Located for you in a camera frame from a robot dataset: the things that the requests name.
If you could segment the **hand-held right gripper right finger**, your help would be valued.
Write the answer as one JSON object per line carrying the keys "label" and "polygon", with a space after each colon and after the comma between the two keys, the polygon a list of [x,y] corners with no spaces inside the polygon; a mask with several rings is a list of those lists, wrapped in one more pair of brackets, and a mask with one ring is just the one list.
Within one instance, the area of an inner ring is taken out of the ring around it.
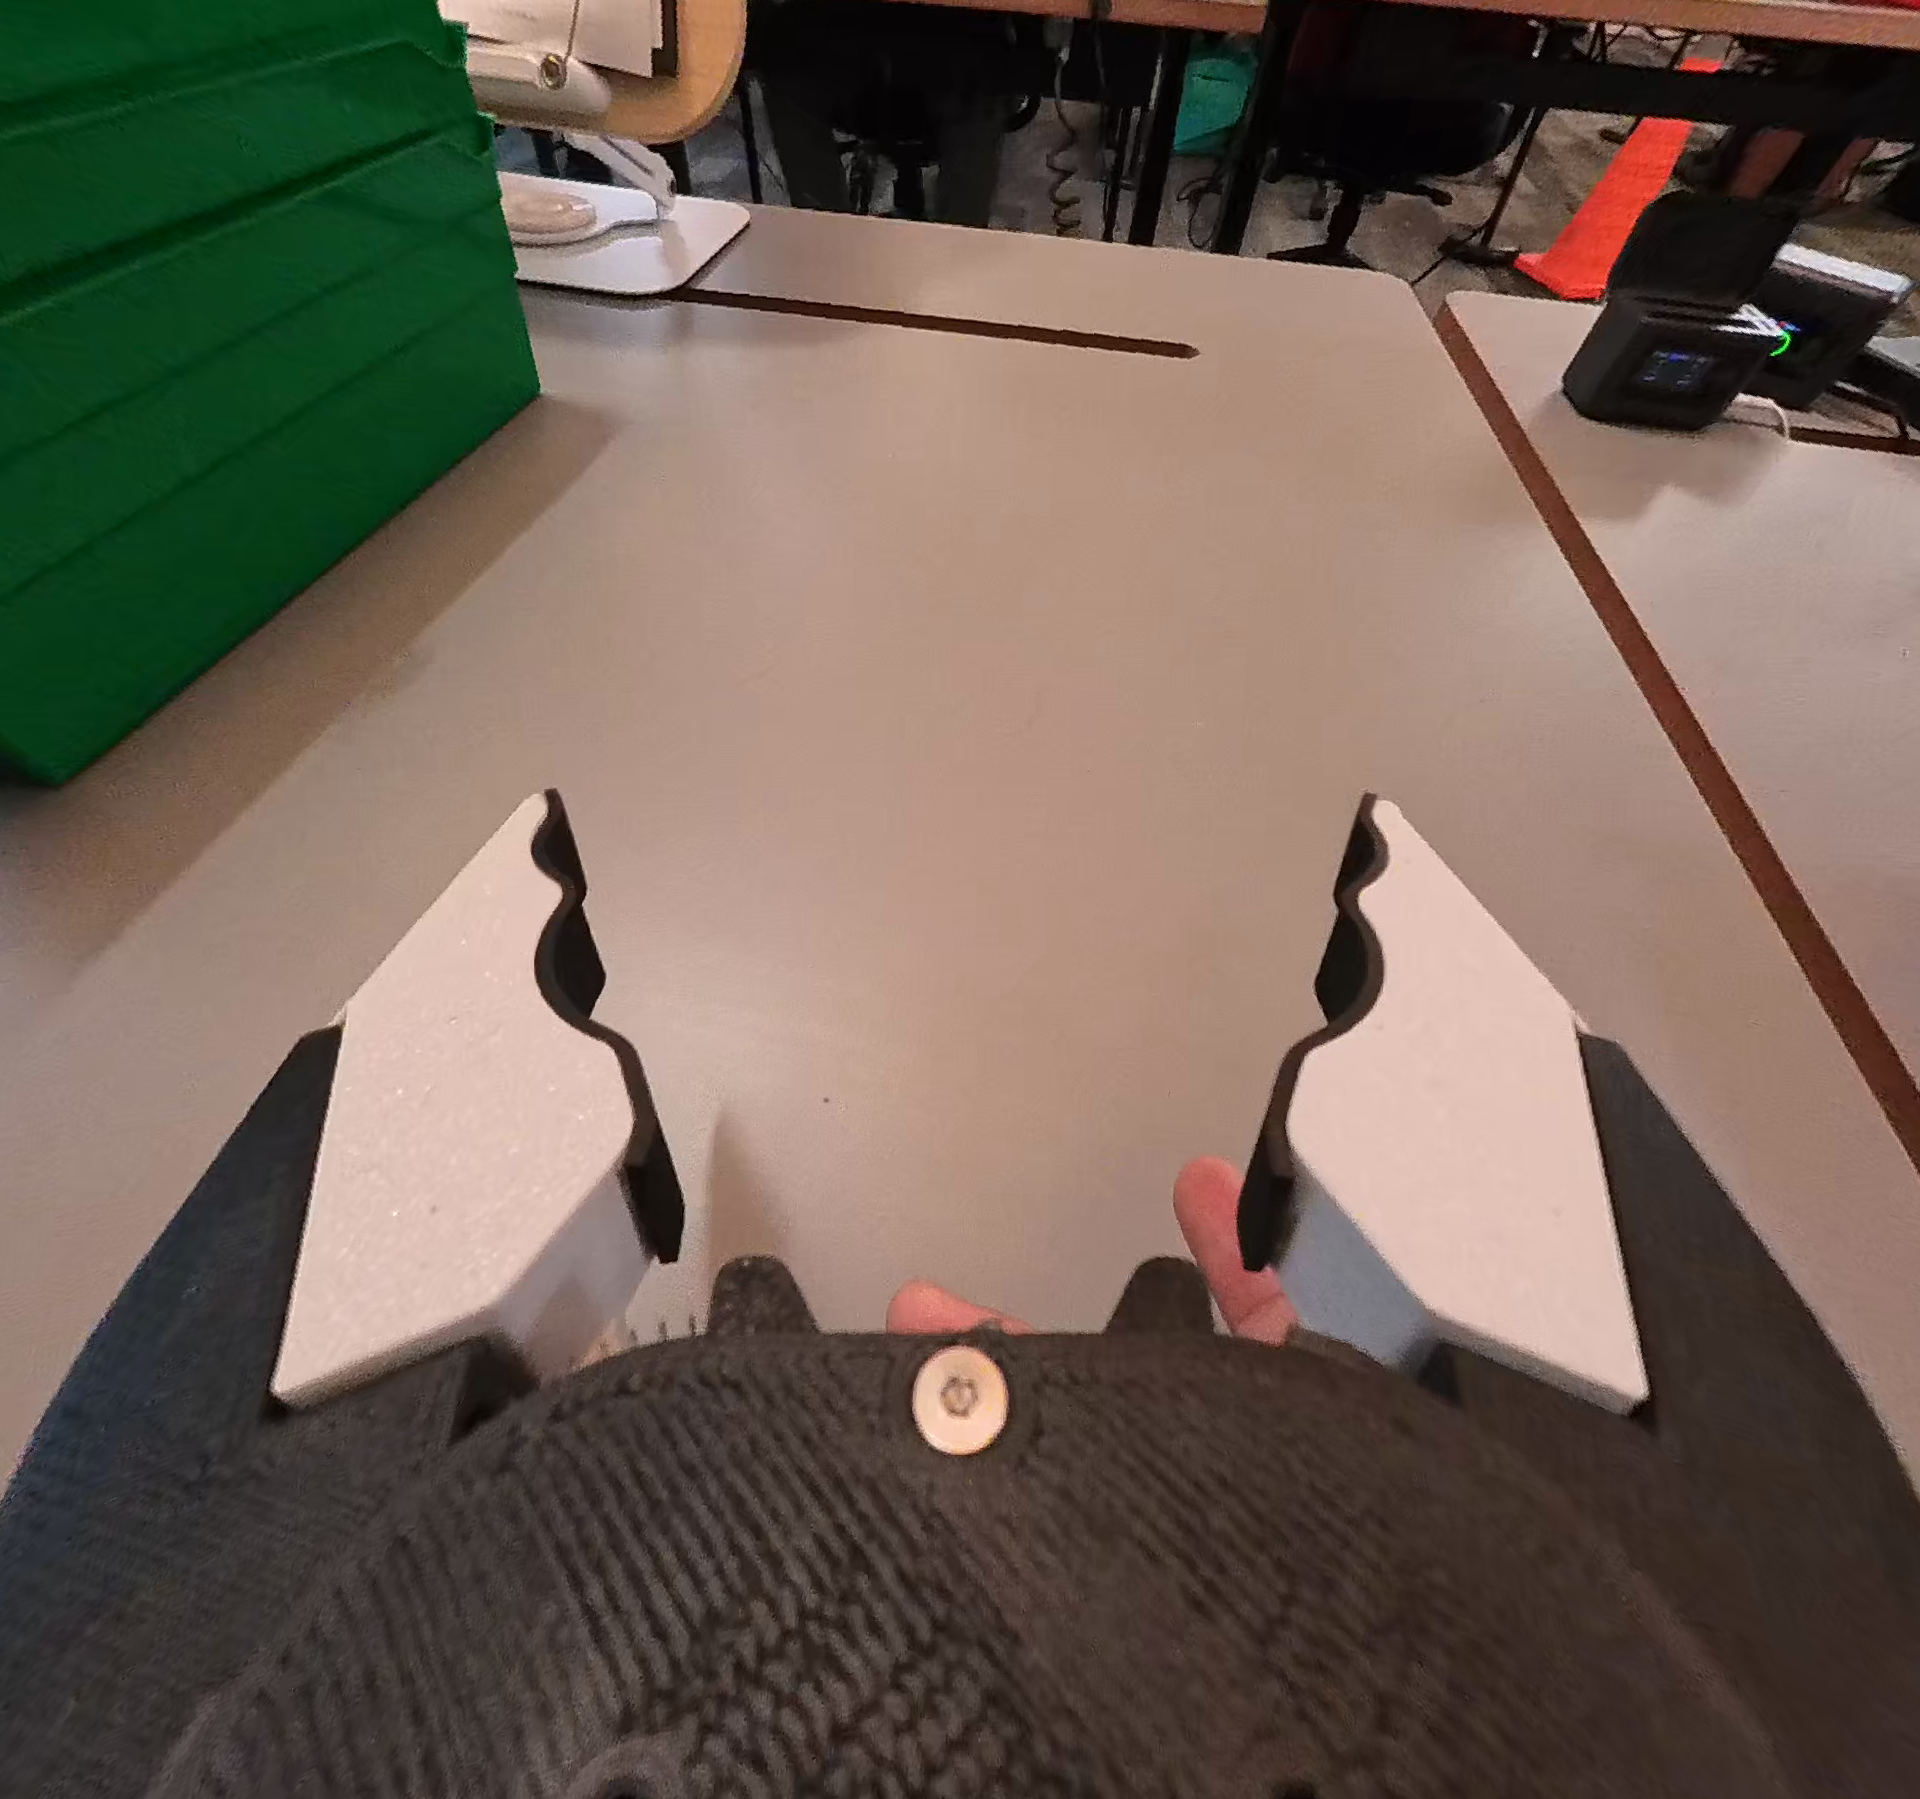
{"label": "hand-held right gripper right finger", "polygon": [[1358,801],[1314,998],[1242,1180],[1245,1271],[1390,1370],[1458,1348],[1642,1408],[1584,1021],[1384,795]]}

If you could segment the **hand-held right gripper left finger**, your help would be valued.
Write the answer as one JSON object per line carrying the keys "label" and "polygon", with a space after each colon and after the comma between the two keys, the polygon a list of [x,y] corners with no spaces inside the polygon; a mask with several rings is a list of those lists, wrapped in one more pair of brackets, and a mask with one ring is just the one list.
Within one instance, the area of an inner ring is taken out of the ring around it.
{"label": "hand-held right gripper left finger", "polygon": [[685,1193],[608,975],[569,808],[533,794],[336,1015],[272,1367],[291,1408],[458,1346],[537,1385],[632,1337]]}

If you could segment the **person's right hand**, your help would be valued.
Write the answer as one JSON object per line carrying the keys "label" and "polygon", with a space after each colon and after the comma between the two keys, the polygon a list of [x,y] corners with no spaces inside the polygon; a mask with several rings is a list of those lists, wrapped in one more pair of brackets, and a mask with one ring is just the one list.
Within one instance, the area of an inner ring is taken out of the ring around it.
{"label": "person's right hand", "polygon": [[[1248,1271],[1238,1245],[1238,1193],[1242,1171],[1229,1160],[1202,1157],[1188,1160],[1174,1183],[1174,1216],[1183,1232],[1187,1250],[1198,1277],[1207,1280],[1208,1298],[1218,1309],[1229,1336],[1250,1346],[1290,1346],[1299,1327],[1299,1315],[1288,1298],[1274,1271]],[[885,1330],[892,1336],[970,1336],[970,1330],[1004,1330],[1030,1336],[1033,1327],[996,1306],[975,1306],[937,1283],[902,1283],[887,1311]]]}

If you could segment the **black charger box with display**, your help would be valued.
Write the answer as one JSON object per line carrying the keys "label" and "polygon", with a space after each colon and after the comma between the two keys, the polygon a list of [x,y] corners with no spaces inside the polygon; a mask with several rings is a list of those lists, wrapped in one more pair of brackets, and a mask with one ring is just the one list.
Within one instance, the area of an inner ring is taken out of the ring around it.
{"label": "black charger box with display", "polygon": [[1786,349],[1758,293],[1791,243],[1776,200],[1672,193],[1645,208],[1561,392],[1591,422],[1700,433]]}

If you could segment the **black device with green light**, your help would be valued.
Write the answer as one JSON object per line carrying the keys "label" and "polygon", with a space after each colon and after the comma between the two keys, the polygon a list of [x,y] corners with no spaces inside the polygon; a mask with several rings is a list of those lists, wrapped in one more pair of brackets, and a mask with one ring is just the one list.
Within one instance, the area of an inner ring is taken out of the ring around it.
{"label": "black device with green light", "polygon": [[1848,258],[1786,243],[1752,306],[1776,342],[1755,392],[1800,413],[1848,379],[1854,359],[1914,295],[1914,279]]}

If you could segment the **orange traffic cone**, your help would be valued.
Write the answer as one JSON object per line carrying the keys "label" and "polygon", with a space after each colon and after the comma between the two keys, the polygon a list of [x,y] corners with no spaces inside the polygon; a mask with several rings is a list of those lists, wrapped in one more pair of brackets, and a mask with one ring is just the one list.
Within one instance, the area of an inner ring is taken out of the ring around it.
{"label": "orange traffic cone", "polygon": [[1615,262],[1689,145],[1689,121],[1639,121],[1594,187],[1547,251],[1513,258],[1513,272],[1554,299],[1600,303]]}

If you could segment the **black office chair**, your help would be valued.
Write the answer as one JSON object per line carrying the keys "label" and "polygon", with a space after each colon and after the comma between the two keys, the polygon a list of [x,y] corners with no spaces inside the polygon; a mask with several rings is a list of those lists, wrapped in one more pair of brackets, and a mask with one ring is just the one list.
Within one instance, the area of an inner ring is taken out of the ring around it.
{"label": "black office chair", "polygon": [[1284,82],[1284,162],[1333,193],[1326,236],[1269,251],[1299,265],[1364,271],[1352,251],[1367,200],[1423,194],[1447,204],[1443,180],[1490,165],[1522,132],[1522,109],[1501,102],[1382,98],[1342,88],[1356,59],[1447,61],[1456,49],[1528,55],[1524,21],[1486,10],[1319,8],[1305,10]]}

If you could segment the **teal bag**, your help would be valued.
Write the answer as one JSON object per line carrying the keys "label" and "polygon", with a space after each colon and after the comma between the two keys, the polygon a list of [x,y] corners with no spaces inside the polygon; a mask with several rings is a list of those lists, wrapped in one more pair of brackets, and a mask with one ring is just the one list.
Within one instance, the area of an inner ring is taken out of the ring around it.
{"label": "teal bag", "polygon": [[1174,157],[1218,158],[1250,102],[1258,51],[1238,39],[1196,39],[1183,68],[1183,102],[1174,130]]}

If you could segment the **instruction sheet on stand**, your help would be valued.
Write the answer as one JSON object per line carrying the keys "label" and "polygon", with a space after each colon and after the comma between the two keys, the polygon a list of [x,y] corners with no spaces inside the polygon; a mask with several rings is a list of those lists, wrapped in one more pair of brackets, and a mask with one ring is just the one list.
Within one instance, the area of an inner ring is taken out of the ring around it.
{"label": "instruction sheet on stand", "polygon": [[677,61],[637,78],[600,68],[613,85],[610,126],[660,151],[699,132],[732,93],[742,55],[746,0],[674,0]]}

